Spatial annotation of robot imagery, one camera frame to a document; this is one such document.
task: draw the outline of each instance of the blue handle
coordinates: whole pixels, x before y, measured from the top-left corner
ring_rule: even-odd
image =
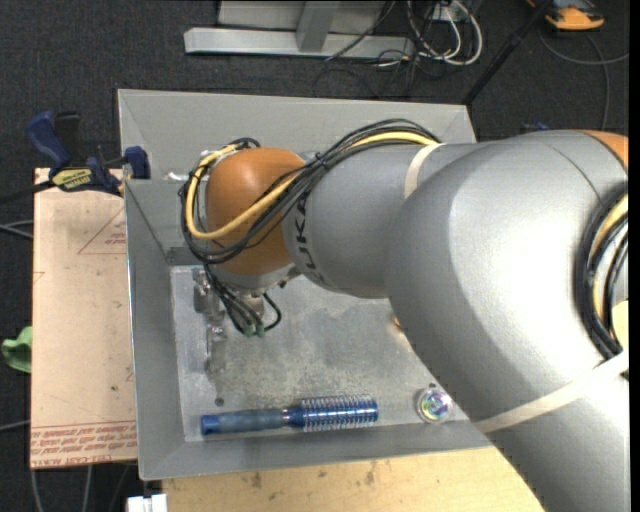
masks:
[[[40,153],[53,160],[56,169],[71,162],[71,155],[56,135],[51,112],[42,112],[31,119],[27,125],[27,136]]]
[[[225,412],[205,414],[200,417],[203,436],[209,434],[231,434],[281,428],[286,425],[282,409],[262,409],[256,411]]]

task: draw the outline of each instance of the blue clamp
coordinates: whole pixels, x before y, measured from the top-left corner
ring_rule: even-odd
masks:
[[[53,114],[47,111],[35,116],[27,126],[31,143],[40,153],[53,160],[49,181],[65,192],[96,190],[121,195],[122,180],[104,168],[96,157],[87,158],[85,167],[69,167],[72,157],[56,134],[53,120]],[[149,159],[140,146],[127,148],[118,161],[129,164],[132,178],[151,177]]]

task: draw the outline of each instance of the yellow cable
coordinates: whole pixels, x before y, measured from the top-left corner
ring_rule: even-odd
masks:
[[[413,142],[413,143],[422,144],[422,145],[436,144],[434,140],[419,134],[407,133],[407,132],[389,132],[389,133],[382,133],[382,134],[366,137],[352,144],[351,146],[349,146],[349,148],[360,146],[362,144],[369,144],[372,142],[379,142],[382,140],[394,140],[394,139],[406,140],[407,142]],[[247,210],[242,212],[238,217],[229,221],[227,224],[225,224],[221,228],[215,231],[209,231],[206,233],[199,231],[193,221],[193,202],[195,199],[195,192],[196,192],[198,182],[202,177],[202,173],[207,170],[209,165],[214,163],[215,160],[217,160],[224,154],[229,153],[231,151],[235,151],[236,149],[236,147],[234,146],[230,151],[226,151],[226,153],[223,153],[227,148],[223,148],[219,152],[217,151],[212,153],[211,155],[208,155],[198,164],[198,168],[193,173],[195,179],[192,180],[189,188],[187,189],[187,196],[185,198],[185,222],[187,224],[187,229],[189,230],[189,232],[193,235],[194,238],[198,238],[199,240],[218,240],[223,236],[229,234],[231,231],[237,229],[241,224],[245,223],[252,216],[261,214],[278,199],[280,194],[282,194],[282,192],[286,190],[289,184],[297,176],[297,174],[295,174],[293,176],[290,176],[286,180],[284,180],[280,185],[274,188],[269,194],[263,197],[260,201],[251,205]]]
[[[410,132],[388,132],[388,133],[380,133],[378,135],[371,135],[370,137],[366,137],[355,144],[349,146],[349,148],[360,146],[362,144],[369,144],[370,142],[379,142],[381,140],[406,140],[407,142],[414,142],[416,144],[422,144],[424,146],[431,146],[433,144],[438,144],[435,140],[430,139],[429,137],[425,137],[424,135],[419,135],[417,133]]]

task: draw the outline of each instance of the yellow object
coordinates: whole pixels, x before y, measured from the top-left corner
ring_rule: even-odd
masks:
[[[611,312],[613,333],[620,345],[629,350],[629,301],[616,304]]]
[[[62,169],[52,179],[53,183],[58,187],[64,187],[66,190],[71,190],[81,185],[88,185],[91,183],[91,169],[69,167]]]

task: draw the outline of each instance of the metal stand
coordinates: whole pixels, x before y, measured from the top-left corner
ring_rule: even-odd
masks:
[[[304,2],[295,31],[192,28],[184,34],[187,54],[253,54],[330,57],[352,43],[359,34],[330,33],[344,2]],[[385,50],[404,50],[406,38],[366,36],[349,57],[373,59]]]

